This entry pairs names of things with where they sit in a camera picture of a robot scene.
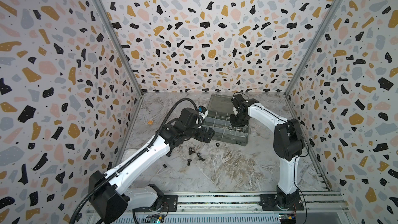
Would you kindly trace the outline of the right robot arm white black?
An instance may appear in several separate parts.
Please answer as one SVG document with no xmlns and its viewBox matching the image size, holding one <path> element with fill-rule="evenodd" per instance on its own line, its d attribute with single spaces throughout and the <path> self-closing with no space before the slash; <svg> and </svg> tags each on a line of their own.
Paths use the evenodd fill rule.
<svg viewBox="0 0 398 224">
<path fill-rule="evenodd" d="M 300 123 L 287 119 L 265 108 L 256 99 L 245 99 L 241 93 L 231 99 L 234 113 L 230 123 L 234 127 L 244 127 L 251 118 L 261 122 L 274 134 L 273 148 L 279 157 L 279 182 L 276 187 L 275 205 L 288 210 L 300 200 L 297 186 L 298 162 L 305 148 Z"/>
</svg>

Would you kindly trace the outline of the grey plastic compartment organizer box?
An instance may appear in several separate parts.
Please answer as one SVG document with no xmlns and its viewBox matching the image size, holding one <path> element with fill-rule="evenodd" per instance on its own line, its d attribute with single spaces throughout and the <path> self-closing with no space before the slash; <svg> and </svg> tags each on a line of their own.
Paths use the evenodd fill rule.
<svg viewBox="0 0 398 224">
<path fill-rule="evenodd" d="M 233 127 L 230 117 L 233 112 L 232 97 L 220 94 L 212 94 L 207 105 L 208 115 L 205 118 L 204 127 L 215 131 L 213 140 L 229 144 L 246 146 L 248 144 L 249 127 Z"/>
</svg>

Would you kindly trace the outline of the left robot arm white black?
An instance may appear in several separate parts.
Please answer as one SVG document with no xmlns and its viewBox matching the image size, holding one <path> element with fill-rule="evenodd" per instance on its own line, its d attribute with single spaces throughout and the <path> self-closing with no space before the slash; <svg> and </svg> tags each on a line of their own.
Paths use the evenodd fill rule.
<svg viewBox="0 0 398 224">
<path fill-rule="evenodd" d="M 209 143 L 212 128 L 203 127 L 208 110 L 185 108 L 178 118 L 160 128 L 160 134 L 149 141 L 127 160 L 105 173 L 96 171 L 89 178 L 89 202 L 100 221 L 111 224 L 127 210 L 145 209 L 159 212 L 164 209 L 164 193 L 154 184 L 132 189 L 132 183 L 153 163 L 171 153 L 183 142 L 195 139 Z"/>
</svg>

